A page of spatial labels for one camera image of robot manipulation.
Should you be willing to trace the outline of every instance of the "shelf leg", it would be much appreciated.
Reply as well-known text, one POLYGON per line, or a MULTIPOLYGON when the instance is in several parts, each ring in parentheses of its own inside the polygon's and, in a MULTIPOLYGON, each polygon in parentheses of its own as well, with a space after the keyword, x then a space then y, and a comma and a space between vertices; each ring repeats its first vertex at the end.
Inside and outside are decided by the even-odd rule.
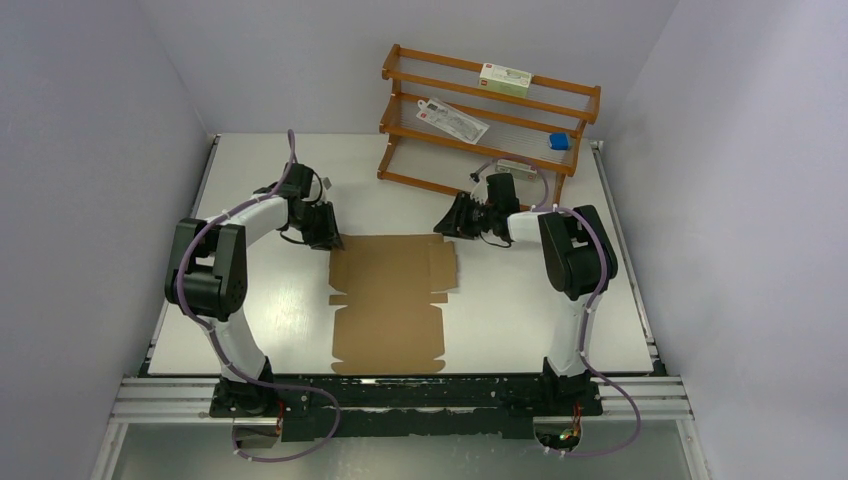
POLYGON ((557 174, 557 181, 554 186, 554 198, 551 199, 552 205, 554 203, 559 203, 560 197, 562 196, 562 187, 565 185, 565 176, 566 175, 564 173, 557 174))
POLYGON ((395 154, 397 144, 400 143, 400 136, 389 135, 389 144, 386 145, 386 153, 383 154, 383 160, 380 161, 380 166, 377 167, 377 178, 383 179, 386 171, 389 169, 389 163, 392 161, 392 156, 395 154))

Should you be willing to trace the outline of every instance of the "flattened cardboard box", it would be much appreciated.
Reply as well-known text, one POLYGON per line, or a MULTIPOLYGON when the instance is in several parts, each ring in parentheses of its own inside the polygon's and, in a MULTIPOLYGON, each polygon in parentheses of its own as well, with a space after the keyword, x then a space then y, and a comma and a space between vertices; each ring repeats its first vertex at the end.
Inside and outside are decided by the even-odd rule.
POLYGON ((456 288, 453 242, 430 235, 342 235, 330 253, 336 311, 333 371, 341 375, 436 373, 445 353, 443 292, 456 288))

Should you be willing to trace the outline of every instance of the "white tabletop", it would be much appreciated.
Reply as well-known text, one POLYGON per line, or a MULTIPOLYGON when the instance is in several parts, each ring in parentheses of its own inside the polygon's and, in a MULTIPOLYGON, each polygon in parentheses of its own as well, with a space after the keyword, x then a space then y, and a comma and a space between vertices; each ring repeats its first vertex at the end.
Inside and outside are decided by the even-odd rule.
MULTIPOLYGON (((351 235, 421 234, 447 212, 453 198, 376 178, 384 135, 297 136, 301 163, 327 176, 339 230, 351 235)), ((593 365, 607 372, 649 372, 651 358, 627 278, 613 222, 591 149, 583 142, 577 174, 566 181, 564 206, 597 207, 619 258, 595 317, 593 365)), ((284 134, 226 134, 209 171, 197 216, 209 217, 276 180, 288 158, 284 134)), ((468 174, 485 159, 446 147, 404 140, 391 171, 468 189, 468 174)), ((522 203, 536 203, 541 183, 516 182, 522 203)), ((537 372, 550 347, 554 323, 569 301, 551 288, 539 245, 504 250, 456 239, 459 288, 443 311, 446 367, 441 373, 537 372)), ((245 313, 275 373, 332 373, 334 312, 328 299, 329 253, 291 245, 277 235, 248 251, 245 313)), ((199 327, 168 305, 149 373, 220 372, 199 327)))

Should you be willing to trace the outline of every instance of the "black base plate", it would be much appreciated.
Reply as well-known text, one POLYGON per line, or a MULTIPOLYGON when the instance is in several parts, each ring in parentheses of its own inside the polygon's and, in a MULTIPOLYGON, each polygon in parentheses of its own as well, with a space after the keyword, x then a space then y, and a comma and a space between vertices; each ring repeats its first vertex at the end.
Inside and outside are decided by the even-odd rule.
MULTIPOLYGON (((580 405, 583 416, 602 413, 598 385, 591 381, 588 372, 557 377, 547 360, 542 373, 275 375, 274 381, 310 385, 333 394, 347 409, 342 412, 336 432, 339 437, 499 433, 503 438, 531 439, 535 438, 533 417, 570 417, 575 404, 580 405)), ((283 417, 283 441, 312 440, 327 434, 335 418, 329 399, 297 391, 281 391, 278 395, 286 407, 291 407, 283 417)), ((220 404, 213 399, 213 406, 220 404)), ((272 408, 261 416, 276 417, 278 412, 272 408)), ((226 408, 213 408, 209 414, 216 418, 249 416, 226 408)))

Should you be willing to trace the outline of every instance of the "cable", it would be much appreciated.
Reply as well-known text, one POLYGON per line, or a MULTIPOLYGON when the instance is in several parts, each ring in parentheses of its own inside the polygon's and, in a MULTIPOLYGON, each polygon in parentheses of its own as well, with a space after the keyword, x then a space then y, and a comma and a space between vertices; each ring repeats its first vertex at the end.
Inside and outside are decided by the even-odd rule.
POLYGON ((295 240, 291 237, 287 237, 283 234, 283 232, 280 232, 280 238, 282 238, 283 240, 285 240, 289 243, 293 243, 295 245, 306 245, 306 242, 301 242, 300 240, 295 240))
POLYGON ((236 442, 235 430, 234 430, 233 435, 232 435, 232 442, 233 442, 233 448, 234 448, 233 453, 244 458, 244 459, 246 459, 246 460, 248 460, 248 461, 255 461, 255 462, 260 462, 260 463, 277 463, 277 462, 287 462, 287 461, 290 461, 290 460, 296 460, 298 458, 309 455, 310 453, 312 453, 312 452, 322 448, 323 446, 325 446, 330 441, 330 439, 333 438, 333 435, 335 435, 336 430, 338 430, 338 428, 339 428, 339 423, 341 421, 341 411, 342 411, 341 406, 339 405, 339 401, 336 399, 336 397, 334 397, 330 392, 327 392, 326 390, 316 388, 316 387, 302 386, 302 385, 286 385, 286 384, 281 384, 281 383, 263 382, 261 380, 257 380, 255 378, 252 378, 251 376, 249 376, 246 373, 239 370, 238 367, 233 365, 233 363, 227 357, 227 354, 224 353, 224 349, 221 347, 221 342, 218 339, 218 333, 215 331, 214 325, 212 325, 212 323, 207 322, 207 321, 203 320, 202 318, 198 317, 197 314, 195 314, 194 312, 191 311, 191 308, 188 305, 188 301, 186 300, 186 295, 185 295, 185 274, 186 274, 186 270, 188 269, 188 264, 189 264, 189 261, 191 260, 191 256, 194 253, 194 250, 197 248, 197 246, 200 244, 200 242, 203 240, 203 237, 209 232, 209 230, 211 230, 213 227, 220 224, 224 220, 227 220, 227 219, 233 217, 234 215, 238 215, 240 212, 244 211, 248 207, 251 207, 251 206, 253 206, 257 203, 260 203, 260 202, 264 202, 265 200, 268 200, 268 199, 274 197, 277 194, 277 191, 279 190, 280 186, 283 184, 283 182, 285 182, 286 177, 289 174, 289 170, 291 169, 291 166, 293 164, 297 163, 297 155, 295 154, 294 131, 289 130, 287 133, 288 133, 289 148, 291 149, 291 154, 289 155, 288 162, 286 162, 286 165, 283 168, 283 174, 280 177, 280 180, 277 181, 276 185, 274 185, 274 188, 272 188, 271 191, 268 192, 267 194, 256 197, 256 198, 251 198, 250 200, 247 200, 247 201, 244 201, 244 202, 236 205, 232 210, 224 212, 221 215, 218 215, 217 217, 210 220, 209 223, 207 223, 197 233, 197 235, 195 235, 194 239, 192 239, 191 243, 188 245, 188 248, 186 249, 186 252, 183 255, 183 258, 180 261, 180 267, 177 270, 177 300, 179 302, 180 309, 182 309, 183 313, 185 313, 185 315, 188 318, 190 318, 192 321, 194 321, 195 323, 197 323, 198 325, 200 325, 201 327, 203 327, 207 331, 207 333, 209 334, 209 340, 212 343, 212 348, 215 350, 215 354, 218 356, 218 359, 221 361, 222 365, 224 365, 235 376, 239 377, 240 379, 244 380, 245 382, 252 383, 252 384, 258 385, 260 387, 273 388, 275 390, 295 390, 295 391, 310 392, 310 393, 317 393, 318 395, 323 395, 330 400, 330 402, 333 404, 333 407, 336 410, 336 418, 333 421, 333 426, 332 426, 332 428, 330 428, 330 432, 327 434, 326 437, 321 439, 321 441, 319 441, 316 445, 313 445, 312 447, 307 448, 306 450, 304 450, 300 453, 297 453, 297 454, 294 454, 294 455, 289 455, 289 456, 286 456, 286 457, 279 457, 279 458, 254 457, 252 455, 248 455, 247 453, 242 452, 238 448, 238 443, 236 442))
POLYGON ((489 160, 488 162, 484 163, 480 168, 475 170, 474 173, 471 174, 471 179, 474 180, 475 182, 477 182, 477 184, 479 184, 480 183, 480 174, 483 173, 483 170, 494 165, 495 162, 497 162, 498 160, 516 160, 516 161, 519 161, 519 162, 522 162, 522 163, 526 163, 526 164, 528 164, 532 167, 535 167, 536 171, 539 172, 539 176, 542 177, 542 184, 545 186, 545 194, 544 194, 544 196, 542 196, 542 201, 539 202, 537 205, 544 205, 545 203, 547 203, 548 195, 550 195, 550 187, 548 186, 548 178, 545 176, 545 172, 543 172, 542 169, 539 168, 539 165, 536 164, 536 162, 534 162, 533 160, 531 160, 530 158, 527 158, 527 157, 519 157, 518 155, 506 155, 506 156, 503 156, 503 157, 493 158, 493 159, 489 160))
MULTIPOLYGON (((532 211, 534 211, 534 212, 540 212, 540 211, 546 211, 546 210, 547 209, 545 207, 534 207, 532 209, 532 211)), ((608 279, 607 275, 609 273, 607 271, 607 262, 604 260, 606 258, 606 255, 604 254, 604 247, 601 244, 601 240, 598 238, 598 235, 595 233, 595 230, 592 228, 592 226, 589 224, 589 222, 585 218, 583 218, 582 215, 575 212, 574 210, 572 210, 570 208, 558 207, 557 205, 554 205, 553 208, 551 209, 551 211, 557 211, 557 212, 565 213, 566 215, 572 216, 578 222, 580 222, 580 224, 586 230, 586 233, 588 233, 589 237, 592 239, 592 243, 595 245, 595 249, 598 251, 598 258, 601 259, 600 281, 598 282, 598 286, 595 287, 595 290, 589 296, 589 300, 586 302, 586 308, 583 310, 583 315, 582 315, 581 320, 580 320, 580 336, 579 336, 579 340, 578 340, 578 343, 577 343, 577 353, 580 355, 580 361, 583 362, 583 365, 586 367, 586 370, 589 370, 589 372, 592 375, 600 378, 601 380, 604 381, 604 383, 606 383, 607 385, 616 389, 618 391, 618 393, 620 393, 624 397, 624 399, 627 400, 627 402, 633 408, 633 413, 636 415, 636 428, 633 430, 633 433, 630 435, 630 437, 627 438, 627 440, 621 442, 620 444, 618 444, 614 447, 610 447, 610 448, 607 448, 607 449, 604 449, 604 450, 598 450, 598 451, 594 451, 594 452, 566 452, 564 450, 557 450, 557 451, 560 452, 560 454, 567 456, 567 457, 577 457, 577 458, 602 457, 604 455, 610 455, 612 453, 616 453, 618 451, 624 450, 625 448, 629 447, 630 444, 632 444, 633 442, 636 441, 636 439, 639 437, 639 434, 642 432, 642 414, 639 412, 639 407, 636 406, 636 401, 633 400, 633 397, 630 396, 629 393, 624 391, 624 389, 621 387, 621 385, 615 383, 614 381, 610 380, 609 377, 607 377, 603 373, 596 370, 595 367, 593 367, 592 364, 589 363, 589 359, 586 358, 586 336, 588 335, 589 316, 592 314, 592 309, 595 308, 595 301, 597 300, 598 296, 600 295, 601 290, 603 290, 604 285, 606 284, 606 281, 608 279)))
POLYGON ((507 242, 506 245, 501 245, 501 244, 498 244, 498 243, 490 242, 490 241, 486 240, 486 237, 484 237, 482 233, 480 234, 480 240, 483 240, 483 243, 486 243, 488 245, 491 245, 493 247, 498 247, 498 248, 509 248, 509 247, 512 246, 512 242, 507 242))

